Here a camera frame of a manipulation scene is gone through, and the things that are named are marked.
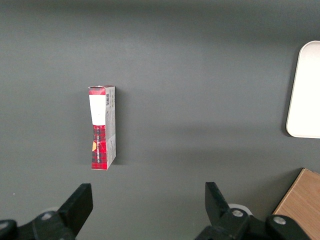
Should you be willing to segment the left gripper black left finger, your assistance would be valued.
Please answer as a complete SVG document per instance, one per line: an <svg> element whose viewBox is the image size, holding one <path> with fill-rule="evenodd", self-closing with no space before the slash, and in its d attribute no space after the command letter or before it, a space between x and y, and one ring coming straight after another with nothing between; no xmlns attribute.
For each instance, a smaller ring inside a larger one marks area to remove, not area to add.
<svg viewBox="0 0 320 240"><path fill-rule="evenodd" d="M18 226L13 219L0 221L2 240L74 240L93 210L92 185L82 183L58 210L45 211Z"/></svg>

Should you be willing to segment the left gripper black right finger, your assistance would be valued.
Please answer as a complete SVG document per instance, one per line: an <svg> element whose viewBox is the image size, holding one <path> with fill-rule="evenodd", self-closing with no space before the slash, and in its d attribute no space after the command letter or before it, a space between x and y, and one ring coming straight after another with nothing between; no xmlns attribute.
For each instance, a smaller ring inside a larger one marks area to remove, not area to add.
<svg viewBox="0 0 320 240"><path fill-rule="evenodd" d="M211 225L197 240L309 240L292 218L270 215L264 221L239 207L230 207L215 182L205 183L205 210Z"/></svg>

